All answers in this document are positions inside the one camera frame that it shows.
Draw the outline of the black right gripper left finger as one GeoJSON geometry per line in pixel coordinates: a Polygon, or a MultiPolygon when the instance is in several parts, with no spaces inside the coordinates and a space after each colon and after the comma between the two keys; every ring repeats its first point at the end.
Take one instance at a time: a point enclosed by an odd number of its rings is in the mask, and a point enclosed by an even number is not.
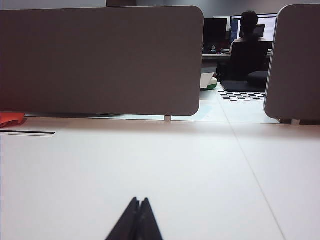
{"type": "Polygon", "coordinates": [[[106,240],[133,240],[136,234],[139,209],[140,201],[134,197],[110,231],[106,240]]]}

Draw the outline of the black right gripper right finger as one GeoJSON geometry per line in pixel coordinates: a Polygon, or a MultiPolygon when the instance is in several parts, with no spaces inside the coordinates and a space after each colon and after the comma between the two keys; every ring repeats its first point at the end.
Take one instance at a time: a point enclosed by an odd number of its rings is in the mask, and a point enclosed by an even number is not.
{"type": "Polygon", "coordinates": [[[162,240],[162,234],[153,213],[150,201],[145,198],[140,206],[136,226],[137,240],[162,240]]]}

